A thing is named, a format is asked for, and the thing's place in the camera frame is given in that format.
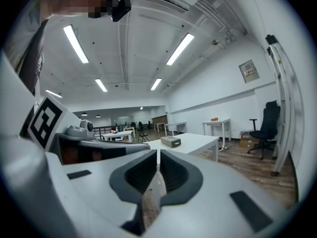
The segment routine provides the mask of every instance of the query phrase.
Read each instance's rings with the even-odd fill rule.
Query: chair headrest
[[[276,103],[276,101],[271,101],[271,102],[267,102],[266,103],[266,107],[267,108],[275,108],[275,107],[277,107],[277,103]]]

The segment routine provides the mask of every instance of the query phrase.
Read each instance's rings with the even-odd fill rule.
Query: ceiling light
[[[160,83],[161,80],[162,80],[161,78],[158,78],[158,79],[155,81],[154,85],[153,85],[152,88],[151,88],[152,91],[155,90],[155,88],[158,86],[158,84]]]
[[[88,63],[88,59],[83,51],[83,49],[81,48],[78,40],[77,40],[77,37],[74,33],[74,29],[72,27],[72,25],[69,25],[69,26],[66,26],[64,27],[64,31],[65,31],[65,34],[67,35],[68,39],[69,39],[69,42],[71,43],[71,45],[73,46],[75,52],[77,53],[77,55],[79,56],[80,60],[83,62],[83,63]]]
[[[168,60],[167,65],[172,65],[175,62],[175,60],[179,57],[179,55],[183,52],[187,45],[193,40],[193,38],[194,36],[192,36],[191,34],[186,34],[185,38],[182,40],[182,42],[179,44],[177,49]]]
[[[55,95],[55,96],[57,96],[57,97],[60,97],[60,98],[63,98],[61,95],[59,95],[59,94],[57,94],[57,93],[53,93],[52,91],[50,91],[50,90],[46,90],[48,93],[50,93],[50,94],[53,94],[53,95]]]
[[[103,83],[101,82],[100,78],[96,78],[95,81],[97,82],[97,84],[100,86],[100,88],[106,92],[107,89],[105,88],[105,86],[103,85]]]

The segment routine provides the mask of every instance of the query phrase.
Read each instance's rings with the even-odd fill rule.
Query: wood plank floor
[[[165,132],[160,130],[154,132],[153,129],[144,130],[148,134],[147,138],[152,140],[160,139],[165,136]],[[136,138],[133,137],[133,142],[137,143],[138,134]],[[272,158],[272,151],[264,150],[264,160],[260,160],[261,150],[255,150],[251,154],[247,154],[248,149],[239,146],[238,141],[226,141],[225,151],[219,152],[219,162],[226,164],[236,171],[243,174],[245,177],[253,181],[259,187],[264,189],[268,194],[281,202],[287,209],[295,204],[296,191],[295,191],[295,174],[292,169],[291,160],[288,159],[282,168],[278,177],[271,177],[270,173],[273,169],[275,161]],[[196,154],[197,157],[212,160],[211,151],[207,150],[202,153]],[[161,183],[162,193],[166,193],[164,188],[164,181],[158,173],[159,183]],[[153,193],[147,190],[143,195],[143,219],[146,228],[158,216],[159,210],[155,205]]]

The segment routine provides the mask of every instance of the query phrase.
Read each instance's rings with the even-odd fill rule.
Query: white ladder
[[[268,35],[266,40],[269,44],[267,51],[275,68],[277,102],[281,107],[276,147],[273,153],[273,159],[276,162],[271,172],[272,176],[278,176],[289,152],[293,149],[296,129],[294,96],[300,100],[297,104],[302,102],[300,92],[299,94],[296,92],[296,90],[299,91],[299,88],[295,86],[296,75],[286,53],[273,35]]]

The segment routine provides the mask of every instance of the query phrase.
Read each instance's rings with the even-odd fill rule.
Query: gray sleeve
[[[27,48],[40,26],[40,4],[35,3],[20,13],[7,36],[3,50],[17,73],[20,72]]]

